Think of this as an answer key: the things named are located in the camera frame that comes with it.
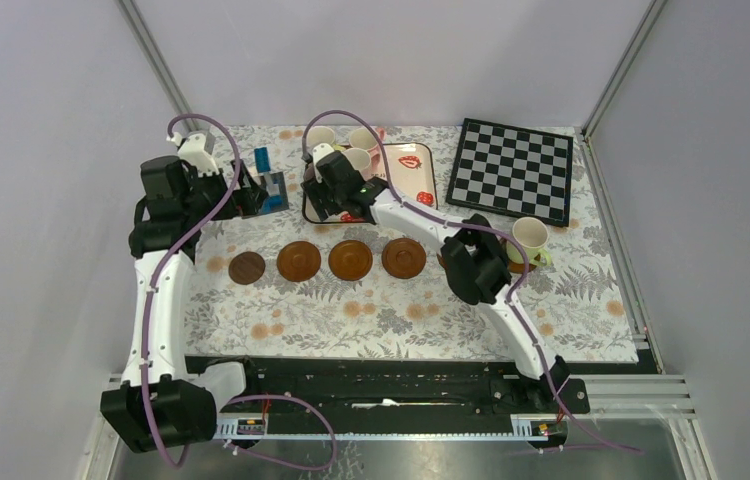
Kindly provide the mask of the pink mug front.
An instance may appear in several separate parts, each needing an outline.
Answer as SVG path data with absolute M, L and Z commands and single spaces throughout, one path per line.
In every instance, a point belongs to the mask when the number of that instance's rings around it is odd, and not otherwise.
M 373 177 L 372 158 L 370 153 L 361 148 L 348 148 L 342 154 L 349 161 L 350 165 L 362 176 L 364 181 Z

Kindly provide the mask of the yellow mug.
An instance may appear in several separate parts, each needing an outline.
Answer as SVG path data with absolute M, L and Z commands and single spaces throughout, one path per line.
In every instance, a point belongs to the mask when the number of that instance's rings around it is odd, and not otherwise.
M 312 126 L 305 135 L 306 151 L 311 153 L 320 144 L 328 144 L 334 150 L 343 151 L 344 148 L 337 142 L 335 131 L 327 126 Z

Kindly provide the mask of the strawberry print serving tray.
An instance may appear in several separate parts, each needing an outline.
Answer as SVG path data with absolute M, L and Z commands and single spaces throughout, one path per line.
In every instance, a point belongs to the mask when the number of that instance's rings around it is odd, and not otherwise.
M 434 178 L 434 162 L 431 150 L 422 143 L 387 143 L 385 144 L 387 165 L 390 179 L 395 188 L 402 194 L 423 205 L 438 209 L 437 190 Z M 386 169 L 379 160 L 373 163 L 371 172 L 384 180 Z M 357 219 L 343 211 L 320 220 L 309 199 L 303 197 L 303 218 L 314 224 L 357 223 Z

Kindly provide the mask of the dark walnut coaster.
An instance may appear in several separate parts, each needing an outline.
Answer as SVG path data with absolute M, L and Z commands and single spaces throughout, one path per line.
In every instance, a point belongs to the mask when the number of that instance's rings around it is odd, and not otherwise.
M 229 263 L 228 275 L 238 285 L 250 285 L 258 281 L 265 273 L 264 258 L 252 251 L 245 251 L 235 256 Z

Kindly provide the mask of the black white chessboard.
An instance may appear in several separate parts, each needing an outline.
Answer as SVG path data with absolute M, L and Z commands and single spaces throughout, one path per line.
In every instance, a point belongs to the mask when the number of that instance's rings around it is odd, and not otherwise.
M 573 171 L 571 136 L 466 118 L 445 200 L 567 227 Z

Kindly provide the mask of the green mug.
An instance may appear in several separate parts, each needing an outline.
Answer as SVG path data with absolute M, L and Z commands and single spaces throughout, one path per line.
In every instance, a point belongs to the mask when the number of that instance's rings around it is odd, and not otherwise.
M 541 220 L 534 217 L 517 219 L 512 226 L 511 236 L 527 255 L 531 266 L 545 267 L 552 264 L 551 255 L 546 249 L 550 234 Z

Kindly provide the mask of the grey purple mug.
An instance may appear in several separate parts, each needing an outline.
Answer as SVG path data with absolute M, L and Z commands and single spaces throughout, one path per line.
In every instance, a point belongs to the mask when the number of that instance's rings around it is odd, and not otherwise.
M 302 176 L 302 181 L 307 182 L 307 181 L 313 180 L 314 178 L 315 178 L 314 165 L 308 164 Z

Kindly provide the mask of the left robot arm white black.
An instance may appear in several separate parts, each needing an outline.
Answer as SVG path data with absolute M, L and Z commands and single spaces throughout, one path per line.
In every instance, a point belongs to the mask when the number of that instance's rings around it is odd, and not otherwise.
M 136 274 L 133 338 L 118 387 L 101 395 L 100 412 L 134 453 L 206 442 L 229 403 L 247 411 L 261 385 L 238 361 L 224 361 L 191 377 L 184 353 L 185 303 L 195 271 L 204 218 L 256 215 L 264 184 L 239 167 L 236 188 L 175 155 L 140 166 L 144 195 L 128 237 Z

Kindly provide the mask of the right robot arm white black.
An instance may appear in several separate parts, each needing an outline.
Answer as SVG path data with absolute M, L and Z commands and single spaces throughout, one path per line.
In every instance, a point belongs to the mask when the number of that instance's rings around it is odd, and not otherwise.
M 570 370 L 541 339 L 518 298 L 520 282 L 510 272 L 501 244 L 507 234 L 492 228 L 481 215 L 468 219 L 447 215 L 393 189 L 385 179 L 366 180 L 345 152 L 329 145 L 323 149 L 303 156 L 302 188 L 319 218 L 346 212 L 438 250 L 452 293 L 478 307 L 508 347 L 518 373 L 527 381 L 528 405 L 540 412 L 558 405 Z

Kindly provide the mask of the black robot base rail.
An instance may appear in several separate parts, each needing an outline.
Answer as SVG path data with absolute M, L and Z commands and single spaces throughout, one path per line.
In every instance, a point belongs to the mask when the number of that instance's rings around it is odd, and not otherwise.
M 490 436 L 511 434 L 514 415 L 554 418 L 542 386 L 506 361 L 418 361 L 241 356 L 246 393 L 271 394 L 224 408 L 265 419 L 271 435 Z M 282 401 L 289 394 L 317 414 Z

